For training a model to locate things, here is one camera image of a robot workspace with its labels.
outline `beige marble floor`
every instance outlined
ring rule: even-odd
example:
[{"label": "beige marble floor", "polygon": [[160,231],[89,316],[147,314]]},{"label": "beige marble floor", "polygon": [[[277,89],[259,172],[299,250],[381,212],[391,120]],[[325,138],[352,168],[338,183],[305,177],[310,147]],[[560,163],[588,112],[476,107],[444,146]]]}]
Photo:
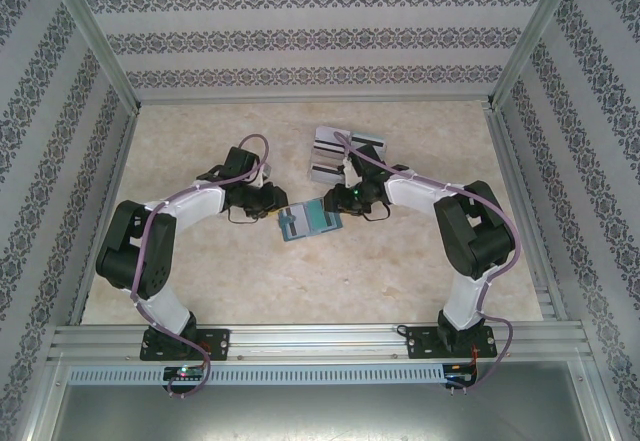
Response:
[{"label": "beige marble floor", "polygon": [[[253,132],[269,139],[271,180],[289,202],[322,196],[328,187],[307,173],[320,124],[384,136],[387,160],[420,174],[487,181],[511,213],[476,102],[144,107],[118,201],[160,199],[186,187]],[[249,148],[262,150],[258,141]],[[342,230],[285,243],[274,216],[249,226],[208,218],[176,240],[170,282],[201,323],[435,321],[452,277],[435,219],[394,207],[385,222],[343,221]],[[542,319],[524,259],[495,281],[486,311]],[[141,321],[128,297],[96,276],[83,323]]]}]

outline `perforated metal strip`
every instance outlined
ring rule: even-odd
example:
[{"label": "perforated metal strip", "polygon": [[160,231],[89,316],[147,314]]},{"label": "perforated metal strip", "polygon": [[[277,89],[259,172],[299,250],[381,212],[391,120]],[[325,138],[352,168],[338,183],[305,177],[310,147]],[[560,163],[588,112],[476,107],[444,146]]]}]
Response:
[{"label": "perforated metal strip", "polygon": [[[142,386],[162,384],[162,366],[74,367],[71,386]],[[345,366],[215,366],[208,385],[335,385],[443,383],[441,364]],[[195,382],[180,382],[183,385]]]}]

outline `patterned wallpaper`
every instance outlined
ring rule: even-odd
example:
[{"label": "patterned wallpaper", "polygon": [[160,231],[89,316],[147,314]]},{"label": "patterned wallpaper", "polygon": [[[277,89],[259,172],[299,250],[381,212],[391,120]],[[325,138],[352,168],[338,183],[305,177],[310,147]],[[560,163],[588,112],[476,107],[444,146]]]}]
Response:
[{"label": "patterned wallpaper", "polygon": [[503,106],[566,307],[640,438],[638,0],[562,0]]},{"label": "patterned wallpaper", "polygon": [[539,0],[87,0],[141,100],[490,94]]},{"label": "patterned wallpaper", "polygon": [[0,440],[89,262],[128,113],[61,0],[0,0]]}]

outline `gray floor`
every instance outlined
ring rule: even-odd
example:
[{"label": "gray floor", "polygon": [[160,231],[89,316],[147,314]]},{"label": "gray floor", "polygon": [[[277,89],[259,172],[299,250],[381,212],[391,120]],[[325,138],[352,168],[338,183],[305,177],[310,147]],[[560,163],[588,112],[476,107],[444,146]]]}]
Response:
[{"label": "gray floor", "polygon": [[58,441],[588,439],[566,365],[506,364],[477,393],[439,385],[69,387]]}]

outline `enclosure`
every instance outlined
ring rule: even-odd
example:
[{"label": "enclosure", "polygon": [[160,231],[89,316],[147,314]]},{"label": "enclosure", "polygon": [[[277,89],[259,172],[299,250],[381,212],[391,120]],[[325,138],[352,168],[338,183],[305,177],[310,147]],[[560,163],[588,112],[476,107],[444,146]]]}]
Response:
[{"label": "enclosure", "polygon": [[[0,0],[0,439],[640,438],[639,42],[640,0]],[[399,325],[452,292],[423,213],[291,242],[225,213],[170,277],[225,360],[169,398],[183,363],[140,360],[145,320],[96,274],[115,207],[251,133],[289,204],[322,197],[318,126],[492,187],[523,246],[486,303],[513,343],[488,323],[506,355],[468,394],[442,384],[470,358],[411,355]]]}]

